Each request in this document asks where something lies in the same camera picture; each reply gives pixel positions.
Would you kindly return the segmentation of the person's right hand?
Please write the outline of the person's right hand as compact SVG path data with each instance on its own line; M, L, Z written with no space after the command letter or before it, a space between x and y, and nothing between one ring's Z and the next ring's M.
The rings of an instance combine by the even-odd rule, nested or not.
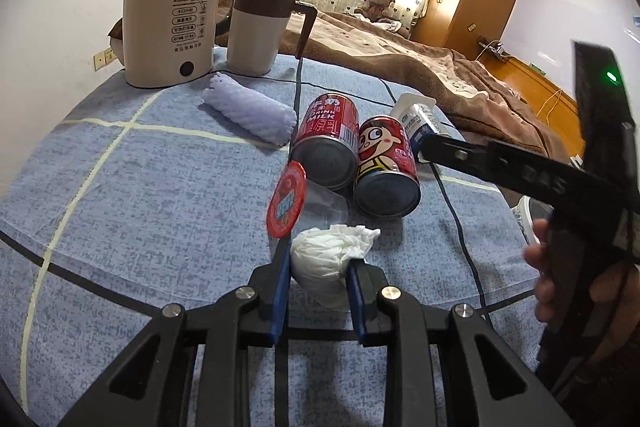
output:
M542 323L551 321L555 311L555 287L550 277L550 259L546 243L548 228L547 220L536 220L534 233L539 243L528 245L524 249L525 261L539 272L534 287L534 295L537 299L535 315ZM638 327L639 269L637 265L626 261L612 265L591 284L590 298L597 305L609 305L615 303L616 299L620 299L610 328L590 359L591 364L596 364L623 347Z

